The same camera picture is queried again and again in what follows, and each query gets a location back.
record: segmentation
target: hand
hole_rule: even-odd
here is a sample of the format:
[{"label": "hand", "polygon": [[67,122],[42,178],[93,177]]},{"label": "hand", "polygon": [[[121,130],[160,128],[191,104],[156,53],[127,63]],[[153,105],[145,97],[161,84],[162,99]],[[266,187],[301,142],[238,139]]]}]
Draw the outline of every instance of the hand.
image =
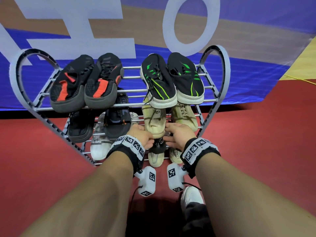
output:
[{"label": "hand", "polygon": [[173,136],[164,136],[163,139],[170,147],[176,148],[183,152],[185,144],[188,140],[196,138],[193,130],[184,124],[166,123],[166,131],[173,133]]},{"label": "hand", "polygon": [[145,131],[144,126],[133,124],[130,130],[127,132],[127,135],[137,138],[145,149],[153,147],[154,137],[150,132]]}]

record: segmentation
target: black sneaker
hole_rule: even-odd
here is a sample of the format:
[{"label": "black sneaker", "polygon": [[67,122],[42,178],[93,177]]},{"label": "black sneaker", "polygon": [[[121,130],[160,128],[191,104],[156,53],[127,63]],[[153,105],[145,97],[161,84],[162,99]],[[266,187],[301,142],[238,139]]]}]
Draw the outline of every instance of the black sneaker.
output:
[{"label": "black sneaker", "polygon": [[95,116],[90,110],[80,110],[70,115],[68,138],[74,143],[90,139],[93,133]]},{"label": "black sneaker", "polygon": [[[126,103],[128,103],[126,94],[118,93],[115,104]],[[131,125],[131,115],[128,107],[112,107],[106,110],[103,130],[110,141],[114,142],[120,136],[126,135]]]},{"label": "black sneaker", "polygon": [[154,154],[161,154],[164,153],[167,148],[166,142],[163,138],[155,139],[154,145],[152,148],[149,149],[149,152]]},{"label": "black sneaker", "polygon": [[146,83],[146,96],[152,107],[164,109],[177,104],[176,88],[162,56],[150,54],[140,67],[140,77]]},{"label": "black sneaker", "polygon": [[116,100],[117,85],[124,76],[121,60],[112,53],[100,56],[86,83],[84,100],[92,109],[106,109]]},{"label": "black sneaker", "polygon": [[204,84],[194,63],[178,52],[168,58],[168,70],[177,88],[178,102],[199,105],[204,101]]},{"label": "black sneaker", "polygon": [[49,93],[54,111],[71,113],[85,106],[84,85],[93,66],[94,60],[91,56],[81,55],[61,71]]}]

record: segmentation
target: dark pant leg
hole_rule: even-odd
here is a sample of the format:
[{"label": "dark pant leg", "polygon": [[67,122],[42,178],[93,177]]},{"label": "dark pant leg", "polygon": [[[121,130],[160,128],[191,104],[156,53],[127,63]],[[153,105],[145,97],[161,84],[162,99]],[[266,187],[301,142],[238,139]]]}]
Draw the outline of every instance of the dark pant leg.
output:
[{"label": "dark pant leg", "polygon": [[205,204],[191,202],[184,210],[186,225],[181,237],[215,237]]}]

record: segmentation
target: white circle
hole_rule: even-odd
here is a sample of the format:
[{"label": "white circle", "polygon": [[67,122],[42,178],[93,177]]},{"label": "white circle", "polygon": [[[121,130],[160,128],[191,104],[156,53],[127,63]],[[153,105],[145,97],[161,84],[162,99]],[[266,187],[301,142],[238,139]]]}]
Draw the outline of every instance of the white circle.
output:
[{"label": "white circle", "polygon": [[162,21],[162,32],[165,43],[171,52],[184,56],[199,52],[212,38],[219,20],[220,0],[202,0],[207,9],[207,22],[203,34],[195,42],[181,43],[174,32],[174,22],[182,4],[187,0],[168,0]]}]

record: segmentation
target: black sneaker with green stripes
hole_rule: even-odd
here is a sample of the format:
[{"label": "black sneaker with green stripes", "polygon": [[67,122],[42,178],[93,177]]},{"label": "black sneaker with green stripes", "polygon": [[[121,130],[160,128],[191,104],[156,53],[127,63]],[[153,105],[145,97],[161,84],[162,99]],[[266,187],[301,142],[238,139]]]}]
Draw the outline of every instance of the black sneaker with green stripes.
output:
[{"label": "black sneaker with green stripes", "polygon": [[177,89],[178,102],[199,105],[204,101],[204,84],[195,64],[178,52],[168,58],[168,70]]},{"label": "black sneaker with green stripes", "polygon": [[150,54],[140,67],[140,76],[147,86],[149,104],[156,109],[177,104],[177,92],[162,56]]}]

